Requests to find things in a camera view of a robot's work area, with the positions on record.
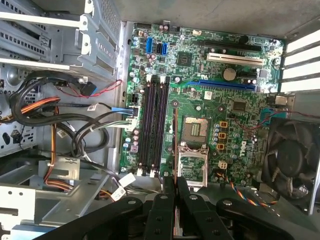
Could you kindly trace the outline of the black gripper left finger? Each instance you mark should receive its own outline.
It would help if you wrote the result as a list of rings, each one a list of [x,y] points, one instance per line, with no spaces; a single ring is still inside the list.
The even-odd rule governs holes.
[[[90,212],[38,237],[40,240],[171,240],[174,229],[174,179],[163,179],[163,190],[155,195],[148,213],[136,197]]]

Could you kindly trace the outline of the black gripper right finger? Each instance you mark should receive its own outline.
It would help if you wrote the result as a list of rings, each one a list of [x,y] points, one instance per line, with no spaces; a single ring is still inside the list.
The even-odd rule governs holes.
[[[296,240],[295,226],[257,206],[225,198],[212,210],[197,194],[191,194],[184,177],[177,178],[183,230],[202,240]]]

